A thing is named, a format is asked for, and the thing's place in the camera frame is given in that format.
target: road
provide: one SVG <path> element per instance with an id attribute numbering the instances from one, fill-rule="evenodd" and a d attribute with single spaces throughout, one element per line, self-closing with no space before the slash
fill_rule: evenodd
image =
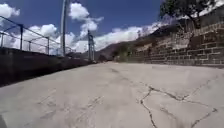
<path id="1" fill-rule="evenodd" d="M 223 69 L 97 64 L 0 88 L 0 127 L 223 128 L 223 97 Z"/>

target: fence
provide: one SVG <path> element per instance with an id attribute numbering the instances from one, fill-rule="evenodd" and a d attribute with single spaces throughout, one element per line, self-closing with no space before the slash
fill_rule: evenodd
<path id="1" fill-rule="evenodd" d="M 48 55 L 60 55 L 60 43 L 52 39 L 50 35 L 41 35 L 35 30 L 26 28 L 23 24 L 2 16 L 0 16 L 0 47 L 16 48 Z M 66 47 L 66 53 L 69 52 L 72 52 L 72 49 Z"/>

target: vegetation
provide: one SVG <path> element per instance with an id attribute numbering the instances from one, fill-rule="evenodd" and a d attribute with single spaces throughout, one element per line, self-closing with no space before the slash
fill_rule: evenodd
<path id="1" fill-rule="evenodd" d="M 187 16 L 196 29 L 201 28 L 200 13 L 215 5 L 215 0 L 165 0 L 160 5 L 160 18 L 168 15 L 172 18 Z"/>
<path id="2" fill-rule="evenodd" d="M 122 44 L 120 47 L 118 47 L 114 52 L 113 52 L 113 57 L 118 56 L 118 55 L 125 55 L 127 52 L 130 51 L 130 44 Z"/>

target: white cloud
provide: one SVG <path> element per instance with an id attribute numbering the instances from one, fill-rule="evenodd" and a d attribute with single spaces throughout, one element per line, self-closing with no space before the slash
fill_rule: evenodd
<path id="1" fill-rule="evenodd" d="M 57 35 L 57 28 L 53 24 L 43 25 L 43 26 L 32 26 L 29 28 L 32 31 L 35 31 L 44 37 L 49 37 L 51 40 L 55 40 L 55 42 L 50 41 L 50 53 L 55 52 L 56 49 L 60 48 L 60 35 Z M 35 52 L 46 53 L 48 40 L 46 38 L 40 38 L 39 35 L 34 34 L 28 30 L 25 30 L 23 33 L 23 39 L 27 41 L 32 41 L 31 50 Z M 66 46 L 72 46 L 72 43 L 75 40 L 75 35 L 73 33 L 69 33 L 65 35 Z M 20 48 L 20 40 L 15 39 L 12 43 L 14 48 Z M 23 50 L 29 49 L 29 43 L 23 41 Z"/>
<path id="2" fill-rule="evenodd" d="M 89 12 L 80 3 L 71 3 L 69 16 L 73 20 L 84 20 L 86 17 L 89 16 Z"/>
<path id="3" fill-rule="evenodd" d="M 215 8 L 218 8 L 218 7 L 222 6 L 222 5 L 224 5 L 224 0 L 215 0 L 215 2 L 216 2 L 216 4 L 215 4 L 214 7 L 210 6 L 208 9 L 205 9 L 204 11 L 202 11 L 202 12 L 200 13 L 200 15 L 203 16 L 203 15 L 205 15 L 205 14 L 211 12 L 211 11 L 214 10 Z"/>
<path id="4" fill-rule="evenodd" d="M 105 47 L 107 47 L 110 44 L 119 43 L 122 41 L 132 41 L 138 38 L 138 32 L 142 31 L 143 28 L 147 28 L 147 33 L 144 34 L 150 34 L 157 30 L 159 27 L 166 25 L 165 23 L 156 22 L 149 26 L 143 26 L 143 27 L 129 27 L 127 29 L 120 29 L 115 28 L 112 30 L 112 32 L 95 37 L 95 48 L 96 50 L 101 50 Z M 88 41 L 82 40 L 78 41 L 76 45 L 73 47 L 76 49 L 77 52 L 85 52 L 88 49 Z"/>
<path id="5" fill-rule="evenodd" d="M 12 47 L 12 42 L 13 42 L 13 38 L 11 36 L 8 36 L 9 33 L 4 32 L 5 35 L 3 35 L 3 39 L 2 39 L 2 35 L 0 35 L 0 45 L 2 45 L 3 47 Z"/>
<path id="6" fill-rule="evenodd" d="M 87 35 L 87 31 L 96 31 L 98 29 L 98 24 L 104 19 L 104 17 L 91 18 L 90 13 L 87 8 L 83 7 L 80 3 L 71 3 L 69 16 L 73 20 L 78 20 L 84 22 L 80 29 L 79 38 L 83 38 Z"/>
<path id="7" fill-rule="evenodd" d="M 0 4 L 0 16 L 3 16 L 5 18 L 10 18 L 12 16 L 19 16 L 20 10 L 17 10 L 16 8 L 10 7 L 8 4 Z M 2 25 L 3 19 L 0 18 L 0 25 Z"/>

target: lamp post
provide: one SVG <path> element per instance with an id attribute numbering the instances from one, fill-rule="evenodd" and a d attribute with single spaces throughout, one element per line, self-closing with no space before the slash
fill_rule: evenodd
<path id="1" fill-rule="evenodd" d="M 65 25 L 66 12 L 68 0 L 63 0 L 62 14 L 61 14 L 61 55 L 65 56 Z"/>

